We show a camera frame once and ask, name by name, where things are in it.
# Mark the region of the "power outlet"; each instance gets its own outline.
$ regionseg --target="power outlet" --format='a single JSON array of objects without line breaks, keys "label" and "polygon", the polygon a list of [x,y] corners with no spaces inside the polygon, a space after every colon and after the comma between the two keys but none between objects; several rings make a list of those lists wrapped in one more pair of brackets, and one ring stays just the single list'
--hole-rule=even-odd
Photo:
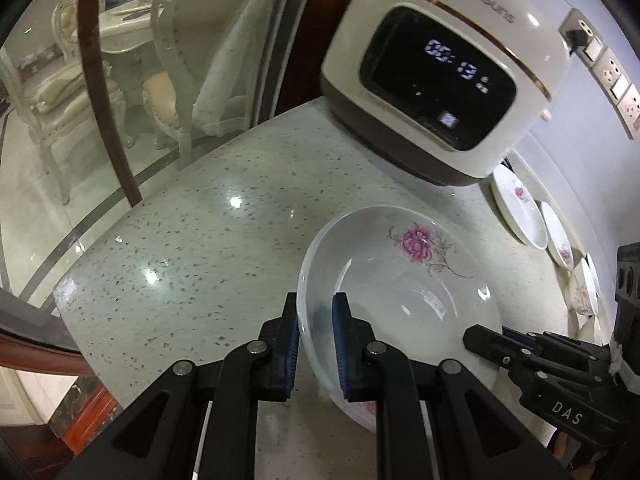
[{"label": "power outlet", "polygon": [[[617,104],[620,101],[620,96],[626,91],[631,79],[609,47],[607,47],[604,53],[598,58],[598,62],[593,65],[591,71],[609,99],[613,104]],[[620,88],[620,84],[616,85],[621,76],[624,76],[625,79],[620,81],[626,82],[623,88]]]},{"label": "power outlet", "polygon": [[587,33],[587,36],[589,37],[589,44],[587,46],[578,47],[575,53],[580,57],[585,65],[592,67],[598,60],[601,52],[604,50],[604,45],[600,39],[600,33],[580,9],[571,9],[560,26],[560,34],[562,34],[562,37],[568,44],[571,44],[569,32],[579,29],[582,29]]},{"label": "power outlet", "polygon": [[636,129],[636,124],[638,124],[638,119],[640,118],[640,93],[638,93],[636,85],[632,84],[620,99],[618,113],[625,123],[629,137],[638,139],[640,135]]}]

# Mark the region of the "rice cooker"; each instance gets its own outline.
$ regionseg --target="rice cooker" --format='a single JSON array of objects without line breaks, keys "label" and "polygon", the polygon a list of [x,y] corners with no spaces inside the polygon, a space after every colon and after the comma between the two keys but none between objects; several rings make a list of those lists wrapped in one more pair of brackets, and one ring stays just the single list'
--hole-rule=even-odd
[{"label": "rice cooker", "polygon": [[529,0],[352,0],[321,85],[374,151],[425,180],[468,186],[550,118],[568,63]]}]

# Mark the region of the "black display panel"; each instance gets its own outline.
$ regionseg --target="black display panel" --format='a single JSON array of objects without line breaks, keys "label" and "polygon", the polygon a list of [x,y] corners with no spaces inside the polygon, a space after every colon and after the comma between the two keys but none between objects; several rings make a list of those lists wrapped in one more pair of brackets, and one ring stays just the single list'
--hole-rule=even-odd
[{"label": "black display panel", "polygon": [[514,81],[499,65],[407,7],[392,9],[378,27],[360,81],[459,151],[477,146],[516,96]]}]

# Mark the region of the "stone countertop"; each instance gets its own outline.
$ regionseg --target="stone countertop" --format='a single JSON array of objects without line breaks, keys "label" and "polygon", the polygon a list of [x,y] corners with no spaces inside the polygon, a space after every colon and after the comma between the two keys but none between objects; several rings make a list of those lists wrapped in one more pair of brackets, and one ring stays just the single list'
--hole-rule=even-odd
[{"label": "stone countertop", "polygon": [[[527,185],[535,180],[515,169]],[[511,233],[488,182],[436,187],[409,176],[357,143],[322,99],[233,139],[133,208],[69,270],[56,302],[93,370],[127,406],[174,361],[220,360],[254,339],[296,290],[318,230],[372,204],[419,211],[465,242],[504,325],[575,329],[562,297],[566,274]],[[494,391],[538,438],[550,436],[518,405],[503,370]],[[375,475],[374,435],[321,391],[301,345],[292,399],[260,404],[256,478]]]}]

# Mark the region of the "floral pattern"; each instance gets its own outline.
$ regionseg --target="floral pattern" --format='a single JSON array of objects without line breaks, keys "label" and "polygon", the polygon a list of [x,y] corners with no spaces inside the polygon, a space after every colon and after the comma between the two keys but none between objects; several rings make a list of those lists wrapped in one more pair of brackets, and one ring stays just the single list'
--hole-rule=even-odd
[{"label": "floral pattern", "polygon": [[400,246],[411,262],[425,265],[430,276],[433,276],[434,272],[448,269],[460,278],[472,278],[451,269],[447,261],[447,251],[453,247],[453,244],[448,243],[440,231],[432,232],[429,228],[414,222],[402,235],[395,234],[394,227],[391,226],[386,237],[393,240],[394,245]]},{"label": "floral pattern", "polygon": [[521,181],[514,180],[513,186],[513,192],[516,195],[517,199],[522,200],[523,202],[528,202],[529,197],[527,197],[527,192],[524,191],[524,186],[522,185]]}]

